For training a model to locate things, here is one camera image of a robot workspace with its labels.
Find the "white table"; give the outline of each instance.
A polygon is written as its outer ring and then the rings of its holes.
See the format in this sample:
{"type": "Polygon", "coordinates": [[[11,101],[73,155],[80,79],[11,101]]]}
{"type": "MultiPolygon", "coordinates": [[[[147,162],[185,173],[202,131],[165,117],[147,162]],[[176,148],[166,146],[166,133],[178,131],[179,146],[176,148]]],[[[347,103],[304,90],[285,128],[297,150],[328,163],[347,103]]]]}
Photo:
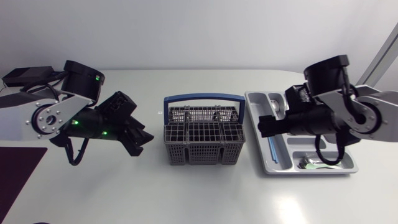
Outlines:
{"type": "MultiPolygon", "coordinates": [[[[101,101],[121,90],[133,117],[155,135],[139,157],[121,143],[91,140],[80,165],[48,141],[2,146],[48,147],[4,223],[398,223],[398,144],[349,146],[359,172],[336,176],[264,173],[250,116],[235,166],[170,166],[163,143],[165,96],[284,91],[299,73],[275,70],[103,71],[101,101]]],[[[77,148],[81,141],[74,140],[77,148]]]]}

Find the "gray cutlery tray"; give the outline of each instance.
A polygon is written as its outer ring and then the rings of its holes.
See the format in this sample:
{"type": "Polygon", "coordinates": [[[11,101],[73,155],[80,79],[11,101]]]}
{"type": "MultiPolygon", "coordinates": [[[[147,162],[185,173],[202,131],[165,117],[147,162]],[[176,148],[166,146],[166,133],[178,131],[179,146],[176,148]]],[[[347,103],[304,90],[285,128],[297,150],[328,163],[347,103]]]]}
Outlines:
{"type": "MultiPolygon", "coordinates": [[[[358,171],[358,167],[352,158],[349,150],[346,149],[344,159],[339,165],[342,169],[314,169],[307,170],[299,168],[299,163],[307,156],[319,160],[315,152],[314,136],[293,136],[291,134],[278,134],[273,137],[275,151],[279,163],[272,160],[271,150],[267,138],[262,138],[257,128],[259,116],[273,115],[276,119],[283,119],[288,105],[284,97],[284,92],[268,91],[247,91],[245,92],[246,102],[251,117],[254,132],[256,134],[261,160],[264,170],[268,174],[353,174],[358,171]],[[279,112],[276,113],[272,108],[271,100],[276,100],[279,104],[279,112]]],[[[327,159],[337,158],[336,144],[326,141],[322,136],[320,149],[327,159]]]]}

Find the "blue handle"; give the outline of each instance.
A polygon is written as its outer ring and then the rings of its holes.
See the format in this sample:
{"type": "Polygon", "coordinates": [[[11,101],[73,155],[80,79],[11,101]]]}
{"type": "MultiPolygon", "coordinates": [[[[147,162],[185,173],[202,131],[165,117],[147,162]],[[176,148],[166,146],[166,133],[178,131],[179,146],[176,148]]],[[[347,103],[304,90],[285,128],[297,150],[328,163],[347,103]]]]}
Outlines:
{"type": "Polygon", "coordinates": [[[244,96],[224,94],[224,93],[191,93],[175,96],[168,96],[164,98],[164,124],[169,123],[169,103],[185,100],[229,100],[239,102],[239,124],[243,124],[244,115],[244,96]]]}

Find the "gray plastic basket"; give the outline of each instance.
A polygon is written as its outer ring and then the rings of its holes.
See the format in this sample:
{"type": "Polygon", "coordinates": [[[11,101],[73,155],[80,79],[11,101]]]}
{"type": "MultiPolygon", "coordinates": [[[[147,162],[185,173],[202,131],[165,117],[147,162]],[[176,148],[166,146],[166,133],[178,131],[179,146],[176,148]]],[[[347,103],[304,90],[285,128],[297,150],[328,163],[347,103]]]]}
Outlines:
{"type": "Polygon", "coordinates": [[[200,93],[169,96],[164,100],[164,142],[171,165],[235,164],[243,143],[244,97],[200,93]],[[217,99],[240,102],[233,106],[170,107],[177,101],[217,99]]]}

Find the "robotic arm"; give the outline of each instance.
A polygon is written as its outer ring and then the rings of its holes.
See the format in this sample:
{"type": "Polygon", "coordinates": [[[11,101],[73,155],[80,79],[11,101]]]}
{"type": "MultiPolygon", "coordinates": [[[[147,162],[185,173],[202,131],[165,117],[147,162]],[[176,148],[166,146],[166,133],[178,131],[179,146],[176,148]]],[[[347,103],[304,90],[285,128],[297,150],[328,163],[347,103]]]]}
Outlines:
{"type": "Polygon", "coordinates": [[[285,91],[289,107],[285,118],[259,117],[262,137],[282,133],[314,135],[317,154],[329,165],[339,163],[345,146],[360,139],[397,142],[398,92],[351,85],[345,69],[348,65],[347,56],[340,55],[306,68],[308,82],[285,91]],[[321,135],[337,143],[337,160],[322,156],[321,135]]]}
{"type": "Polygon", "coordinates": [[[137,105],[127,95],[118,91],[99,106],[90,108],[98,101],[103,82],[104,75],[99,71],[67,61],[64,72],[28,84],[19,93],[0,97],[0,139],[49,139],[65,148],[73,166],[81,161],[89,139],[120,141],[130,156],[139,156],[141,146],[154,137],[130,116],[137,105]],[[61,90],[48,84],[63,79],[61,90]],[[44,88],[28,91],[37,85],[44,88]],[[85,139],[76,159],[70,137],[85,139]]]}

